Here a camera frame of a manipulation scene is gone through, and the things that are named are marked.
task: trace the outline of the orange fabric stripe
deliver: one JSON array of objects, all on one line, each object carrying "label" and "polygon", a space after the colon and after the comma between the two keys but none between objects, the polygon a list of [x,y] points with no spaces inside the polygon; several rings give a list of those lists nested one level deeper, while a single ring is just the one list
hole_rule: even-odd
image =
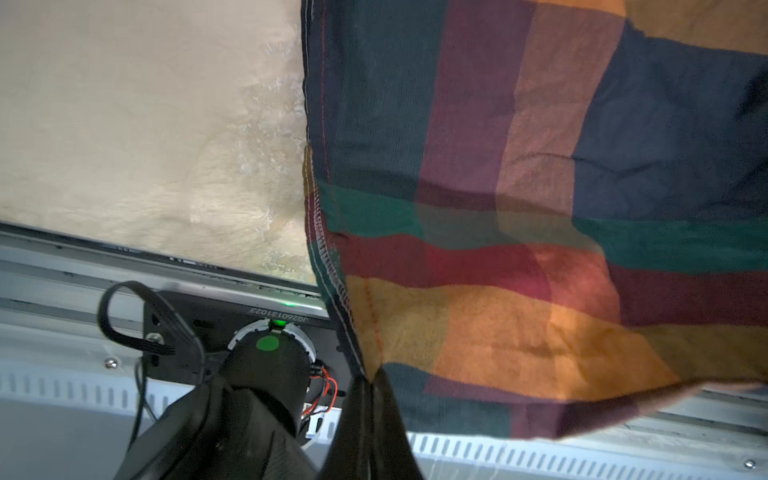
[{"label": "orange fabric stripe", "polygon": [[538,398],[585,401],[680,381],[642,335],[622,326],[491,286],[444,289],[450,327],[436,375]]},{"label": "orange fabric stripe", "polygon": [[649,37],[768,55],[765,0],[627,0],[630,22]]},{"label": "orange fabric stripe", "polygon": [[595,401],[680,378],[622,326],[492,286],[408,288],[346,278],[366,371],[398,362],[457,382],[543,399]]},{"label": "orange fabric stripe", "polygon": [[768,327],[653,325],[633,328],[685,379],[768,381]]},{"label": "orange fabric stripe", "polygon": [[346,285],[369,378],[382,361],[431,372],[449,326],[447,293],[354,275],[347,275]]},{"label": "orange fabric stripe", "polygon": [[622,18],[608,13],[537,6],[515,85],[497,210],[571,216],[571,155],[623,27]]},{"label": "orange fabric stripe", "polygon": [[533,0],[536,3],[554,3],[566,7],[588,8],[590,10],[602,10],[614,13],[621,17],[627,16],[627,7],[624,0]]}]

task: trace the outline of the checkered cloth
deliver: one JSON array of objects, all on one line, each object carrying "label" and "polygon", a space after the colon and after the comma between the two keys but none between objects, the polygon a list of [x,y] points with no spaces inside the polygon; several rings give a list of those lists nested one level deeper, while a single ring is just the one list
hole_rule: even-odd
[{"label": "checkered cloth", "polygon": [[406,427],[768,379],[768,2],[314,0],[306,231]]}]

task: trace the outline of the black wire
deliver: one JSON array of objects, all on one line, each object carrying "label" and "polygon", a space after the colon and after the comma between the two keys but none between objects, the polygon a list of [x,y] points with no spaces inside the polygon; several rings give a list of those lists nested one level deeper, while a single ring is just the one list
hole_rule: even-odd
[{"label": "black wire", "polygon": [[134,419],[134,427],[131,430],[131,437],[128,439],[128,448],[127,450],[131,450],[131,446],[133,446],[134,442],[136,442],[136,438],[139,436],[139,429],[141,428],[141,417],[143,416],[142,410],[144,410],[144,406],[147,404],[147,376],[142,375],[141,376],[141,384],[139,385],[139,401],[138,406],[136,407],[136,418]]},{"label": "black wire", "polygon": [[312,400],[312,403],[310,403],[310,405],[312,405],[315,401],[317,401],[317,405],[315,406],[315,408],[320,406],[320,400],[323,399],[323,392],[326,391],[326,383],[328,383],[328,381],[325,380],[323,377],[320,377],[320,379],[323,381],[323,384],[320,385],[320,391],[317,393],[317,396]]},{"label": "black wire", "polygon": [[306,428],[307,425],[309,425],[309,423],[310,423],[310,416],[307,415],[306,418],[302,420],[301,423],[299,424],[298,433],[300,434],[301,432],[304,432],[304,429]]},{"label": "black wire", "polygon": [[[202,385],[205,376],[205,348],[203,348],[203,343],[190,326],[184,322],[184,319],[176,313],[176,310],[174,310],[171,304],[143,283],[135,281],[116,283],[104,292],[96,313],[98,327],[104,336],[122,346],[127,346],[154,355],[173,355],[176,353],[176,348],[173,346],[124,335],[112,328],[109,321],[109,303],[112,296],[120,288],[126,288],[141,298],[161,319],[162,324],[167,328],[171,336],[177,340],[177,345],[180,346],[181,344],[186,344],[187,351],[190,349],[192,350],[191,353],[197,357],[196,360],[198,363],[197,384]],[[144,365],[144,357],[142,357],[141,362],[141,381],[138,382],[139,401],[136,409],[134,426],[131,430],[131,437],[128,439],[128,449],[131,448],[138,437],[143,410],[147,408],[150,415],[154,417],[154,412],[152,412],[149,405],[147,405],[147,375],[146,365]],[[138,377],[137,370],[134,371],[134,378],[136,379],[136,377]]]},{"label": "black wire", "polygon": [[[336,383],[335,386],[333,387],[333,393],[335,395],[339,395],[339,383]],[[328,407],[325,410],[323,410],[322,412],[318,412],[318,413],[328,413],[328,412],[331,411],[331,408],[333,408],[333,404],[329,402],[328,403]]]},{"label": "black wire", "polygon": [[[134,365],[134,380],[136,381],[136,390],[141,390],[141,383],[144,382],[147,379],[147,368],[144,364],[144,358],[139,358],[136,364]],[[147,410],[147,414],[149,415],[149,418],[152,419],[152,422],[157,421],[157,415],[154,414],[154,410],[152,409],[152,405],[147,403],[146,396],[144,397],[144,409]]]}]

